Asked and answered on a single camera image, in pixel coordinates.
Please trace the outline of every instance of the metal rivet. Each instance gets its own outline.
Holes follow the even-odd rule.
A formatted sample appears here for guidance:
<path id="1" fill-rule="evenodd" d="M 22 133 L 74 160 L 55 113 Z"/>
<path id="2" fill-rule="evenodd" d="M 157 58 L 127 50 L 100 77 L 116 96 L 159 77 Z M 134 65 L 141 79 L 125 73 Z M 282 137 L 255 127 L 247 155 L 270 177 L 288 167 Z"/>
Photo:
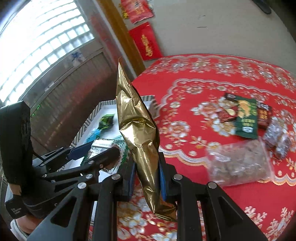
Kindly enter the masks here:
<path id="1" fill-rule="evenodd" d="M 181 174 L 175 174 L 174 175 L 175 180 L 181 180 L 182 178 L 183 178 L 183 176 Z"/>
<path id="2" fill-rule="evenodd" d="M 215 182 L 210 182 L 208 186 L 209 188 L 215 189 L 217 187 L 217 184 Z"/>
<path id="3" fill-rule="evenodd" d="M 86 187 L 86 183 L 79 183 L 77 186 L 79 189 L 83 189 Z"/>
<path id="4" fill-rule="evenodd" d="M 91 179 L 92 178 L 92 174 L 87 174 L 86 175 L 86 179 Z"/>
<path id="5" fill-rule="evenodd" d="M 112 175 L 113 180 L 118 180 L 120 178 L 120 174 L 116 173 Z"/>

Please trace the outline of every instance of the plastic zip bag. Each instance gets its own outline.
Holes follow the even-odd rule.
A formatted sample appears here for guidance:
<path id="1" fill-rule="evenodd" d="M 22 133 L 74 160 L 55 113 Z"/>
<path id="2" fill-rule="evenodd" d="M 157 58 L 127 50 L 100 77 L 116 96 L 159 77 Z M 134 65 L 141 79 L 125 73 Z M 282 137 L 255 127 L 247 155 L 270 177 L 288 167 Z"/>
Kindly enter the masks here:
<path id="1" fill-rule="evenodd" d="M 206 152 L 210 180 L 220 186 L 274 179 L 261 138 L 223 145 L 215 150 L 208 148 Z"/>

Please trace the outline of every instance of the red tablecloth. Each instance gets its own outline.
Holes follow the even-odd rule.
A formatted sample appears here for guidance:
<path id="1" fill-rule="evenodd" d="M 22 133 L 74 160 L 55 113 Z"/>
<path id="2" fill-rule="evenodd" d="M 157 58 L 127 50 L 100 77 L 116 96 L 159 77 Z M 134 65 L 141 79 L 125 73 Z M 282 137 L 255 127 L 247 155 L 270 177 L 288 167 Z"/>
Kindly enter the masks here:
<path id="1" fill-rule="evenodd" d="M 271 159 L 275 180 L 224 190 L 268 240 L 275 240 L 296 209 L 296 80 L 290 73 L 248 58 L 182 55 L 157 60 L 133 85 L 140 95 L 155 95 L 159 104 L 159 151 L 164 152 L 167 163 L 203 184 L 209 181 L 205 149 L 242 140 L 234 135 L 232 123 L 222 124 L 217 117 L 217 111 L 225 106 L 221 98 L 224 92 L 255 98 L 273 107 L 274 116 L 294 138 L 287 158 Z M 176 223 L 153 216 L 139 184 L 132 202 L 119 204 L 118 216 L 119 240 L 176 240 Z"/>

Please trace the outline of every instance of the green packet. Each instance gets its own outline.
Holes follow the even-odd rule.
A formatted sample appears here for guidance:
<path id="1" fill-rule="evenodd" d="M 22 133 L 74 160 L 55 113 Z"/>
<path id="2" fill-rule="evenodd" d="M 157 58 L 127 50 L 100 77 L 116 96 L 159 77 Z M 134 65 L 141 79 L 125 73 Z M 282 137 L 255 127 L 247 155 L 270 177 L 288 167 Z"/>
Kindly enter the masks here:
<path id="1" fill-rule="evenodd" d="M 113 117 L 114 117 L 114 114 L 102 116 L 99 122 L 98 129 L 104 130 L 104 129 L 111 128 L 113 126 Z"/>
<path id="2" fill-rule="evenodd" d="M 257 101 L 236 96 L 238 113 L 236 118 L 235 134 L 245 138 L 258 138 Z"/>
<path id="3" fill-rule="evenodd" d="M 92 158 L 93 156 L 102 153 L 103 151 L 111 148 L 111 147 L 117 147 L 120 150 L 120 159 L 118 162 L 113 163 L 106 168 L 103 169 L 103 171 L 114 174 L 117 173 L 119 167 L 125 163 L 130 156 L 129 148 L 126 144 L 126 142 L 123 139 L 104 139 L 104 138 L 98 138 L 96 139 L 93 144 L 91 145 L 90 150 L 88 151 L 88 154 L 83 158 L 83 161 L 81 162 L 81 166 L 87 163 L 87 160 L 89 158 Z"/>

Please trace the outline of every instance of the white label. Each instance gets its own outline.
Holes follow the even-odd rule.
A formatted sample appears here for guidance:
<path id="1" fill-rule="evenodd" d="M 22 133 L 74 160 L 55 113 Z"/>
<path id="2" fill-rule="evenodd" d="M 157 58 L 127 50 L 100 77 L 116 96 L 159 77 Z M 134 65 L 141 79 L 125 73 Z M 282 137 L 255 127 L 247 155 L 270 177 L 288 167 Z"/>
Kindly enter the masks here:
<path id="1" fill-rule="evenodd" d="M 242 128 L 242 131 L 247 132 L 247 133 L 251 133 L 251 132 L 253 132 L 253 127 L 244 126 Z"/>

